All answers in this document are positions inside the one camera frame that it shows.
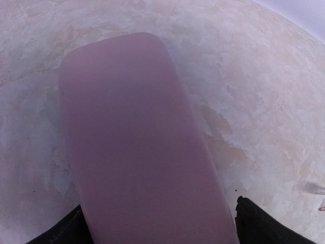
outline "white wall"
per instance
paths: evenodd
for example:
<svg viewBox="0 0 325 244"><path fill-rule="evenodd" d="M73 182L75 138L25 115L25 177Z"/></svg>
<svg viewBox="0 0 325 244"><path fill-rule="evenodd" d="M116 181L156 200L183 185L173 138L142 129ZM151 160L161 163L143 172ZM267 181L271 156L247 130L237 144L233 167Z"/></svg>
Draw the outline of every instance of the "white wall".
<svg viewBox="0 0 325 244"><path fill-rule="evenodd" d="M254 0L325 43L325 0Z"/></svg>

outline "black object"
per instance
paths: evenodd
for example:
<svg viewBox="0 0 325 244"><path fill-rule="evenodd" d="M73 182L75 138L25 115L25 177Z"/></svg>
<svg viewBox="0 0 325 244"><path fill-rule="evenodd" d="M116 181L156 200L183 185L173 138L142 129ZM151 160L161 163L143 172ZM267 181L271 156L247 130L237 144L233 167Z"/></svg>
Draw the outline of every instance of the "black object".
<svg viewBox="0 0 325 244"><path fill-rule="evenodd" d="M238 198L236 211L235 222L240 244L315 244L280 224L248 198ZM78 205L51 229L27 244L94 243Z"/></svg>
<svg viewBox="0 0 325 244"><path fill-rule="evenodd" d="M236 211L240 244L315 244L280 224L248 198L238 198Z"/></svg>
<svg viewBox="0 0 325 244"><path fill-rule="evenodd" d="M80 205L27 244L94 244Z"/></svg>

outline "pink rectangular object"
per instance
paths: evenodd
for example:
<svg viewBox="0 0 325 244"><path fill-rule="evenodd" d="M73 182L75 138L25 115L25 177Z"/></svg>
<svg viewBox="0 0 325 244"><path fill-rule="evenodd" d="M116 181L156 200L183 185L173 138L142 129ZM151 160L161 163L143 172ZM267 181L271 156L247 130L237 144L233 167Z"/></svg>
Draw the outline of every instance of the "pink rectangular object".
<svg viewBox="0 0 325 244"><path fill-rule="evenodd" d="M69 163L95 244L238 243L206 144L162 41L78 48L59 68Z"/></svg>

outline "pink plastic surface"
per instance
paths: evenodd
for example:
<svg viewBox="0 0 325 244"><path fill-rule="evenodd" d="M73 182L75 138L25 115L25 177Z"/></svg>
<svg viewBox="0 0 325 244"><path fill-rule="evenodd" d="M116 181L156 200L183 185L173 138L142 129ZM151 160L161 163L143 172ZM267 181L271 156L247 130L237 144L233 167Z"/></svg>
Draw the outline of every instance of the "pink plastic surface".
<svg viewBox="0 0 325 244"><path fill-rule="evenodd" d="M78 48L60 66L69 163L96 244L238 243L216 170L161 40Z"/></svg>

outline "beige marble pattern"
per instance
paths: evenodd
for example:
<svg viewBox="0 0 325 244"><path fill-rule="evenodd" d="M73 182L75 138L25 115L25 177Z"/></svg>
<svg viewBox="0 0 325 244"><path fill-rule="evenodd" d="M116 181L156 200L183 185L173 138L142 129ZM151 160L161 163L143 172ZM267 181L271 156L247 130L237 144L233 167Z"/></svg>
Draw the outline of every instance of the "beige marble pattern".
<svg viewBox="0 0 325 244"><path fill-rule="evenodd" d="M66 159L57 67L71 50L132 32L162 38L235 215L250 197L325 242L325 47L245 0L0 2L0 243L41 234L78 204Z"/></svg>

